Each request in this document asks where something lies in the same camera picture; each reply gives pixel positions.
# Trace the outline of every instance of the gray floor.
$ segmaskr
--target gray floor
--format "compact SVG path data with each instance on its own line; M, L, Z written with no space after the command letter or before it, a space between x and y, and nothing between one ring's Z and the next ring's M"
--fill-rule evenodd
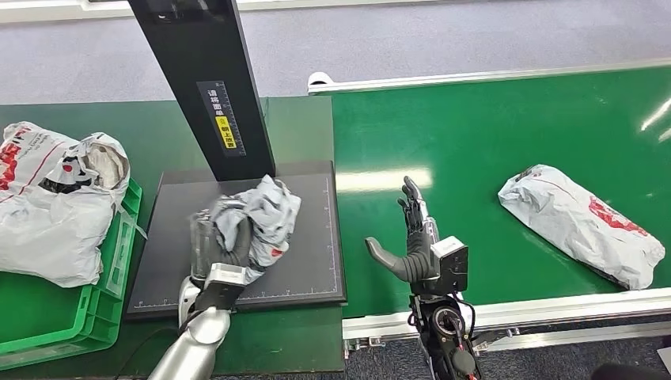
M509 0L242 14L261 96L336 81L671 56L670 0ZM0 104L172 99L134 19L0 26Z

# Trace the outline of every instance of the black pole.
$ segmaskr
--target black pole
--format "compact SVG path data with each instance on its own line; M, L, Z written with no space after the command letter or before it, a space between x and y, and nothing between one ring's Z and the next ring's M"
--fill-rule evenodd
M217 180L274 177L236 1L129 3Z

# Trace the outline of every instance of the black platform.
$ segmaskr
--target black platform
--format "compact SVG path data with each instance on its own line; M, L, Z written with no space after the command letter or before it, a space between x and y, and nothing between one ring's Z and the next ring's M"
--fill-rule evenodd
M329 161L278 165L278 178L302 199L289 250L238 300L238 309L344 302L335 178ZM220 194L260 180L216 182L209 171L164 173L126 318L176 316L182 280L190 272L188 216Z

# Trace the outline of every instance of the green plastic crate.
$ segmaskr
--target green plastic crate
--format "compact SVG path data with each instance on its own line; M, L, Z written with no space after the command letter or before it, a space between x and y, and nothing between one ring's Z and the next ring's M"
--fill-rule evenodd
M0 371L111 347L119 335L142 189L131 179L123 208L100 246L97 285L63 289L45 279L0 272Z

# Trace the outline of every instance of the white wall edge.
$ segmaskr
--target white wall edge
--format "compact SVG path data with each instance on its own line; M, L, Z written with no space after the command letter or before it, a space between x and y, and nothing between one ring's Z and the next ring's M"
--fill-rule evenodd
M240 11L285 10L427 1L437 0L237 0L237 7ZM0 1L0 24L132 16L133 12L126 1L102 3L89 3L86 0Z

